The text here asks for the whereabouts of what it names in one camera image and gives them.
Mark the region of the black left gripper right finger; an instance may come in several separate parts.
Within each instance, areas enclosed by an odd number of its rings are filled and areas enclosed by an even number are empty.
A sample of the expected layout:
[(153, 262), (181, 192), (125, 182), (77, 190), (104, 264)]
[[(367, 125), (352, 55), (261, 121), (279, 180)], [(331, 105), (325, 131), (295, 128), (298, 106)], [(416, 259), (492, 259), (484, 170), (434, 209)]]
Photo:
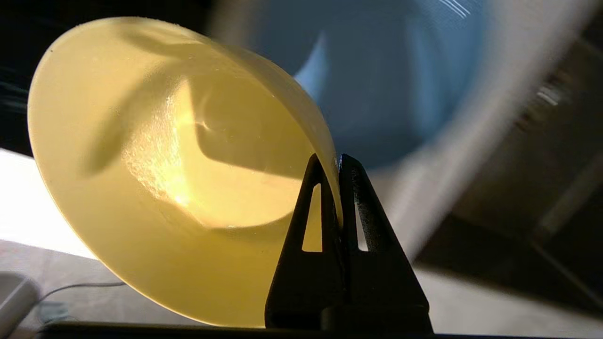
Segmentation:
[(338, 327), (367, 332), (432, 332), (429, 302), (361, 163), (343, 154), (344, 300)]

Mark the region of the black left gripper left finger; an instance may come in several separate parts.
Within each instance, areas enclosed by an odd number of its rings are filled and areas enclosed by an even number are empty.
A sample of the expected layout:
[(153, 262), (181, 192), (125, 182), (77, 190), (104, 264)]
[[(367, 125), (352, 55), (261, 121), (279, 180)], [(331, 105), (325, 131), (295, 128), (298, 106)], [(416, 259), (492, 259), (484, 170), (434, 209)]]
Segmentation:
[[(319, 186), (321, 251), (303, 249), (314, 188)], [(317, 155), (308, 161), (292, 219), (269, 289), (265, 326), (270, 329), (322, 330), (323, 314), (344, 296), (339, 225), (334, 195)]]

